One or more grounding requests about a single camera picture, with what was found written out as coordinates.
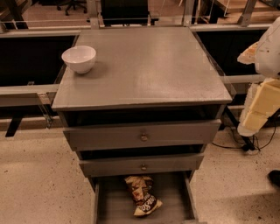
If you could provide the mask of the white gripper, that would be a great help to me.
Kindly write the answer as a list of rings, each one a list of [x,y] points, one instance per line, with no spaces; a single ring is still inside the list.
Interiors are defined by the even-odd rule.
[[[251,137],[280,109],[280,80],[266,79],[258,87],[250,106],[253,113],[241,112],[237,131],[241,136]]]

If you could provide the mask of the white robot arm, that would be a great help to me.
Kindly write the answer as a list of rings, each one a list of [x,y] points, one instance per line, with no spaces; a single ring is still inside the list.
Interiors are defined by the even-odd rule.
[[[255,64],[258,74],[265,77],[260,84],[248,89],[237,131],[251,137],[268,118],[280,109],[280,18],[253,45],[239,55],[242,64]]]

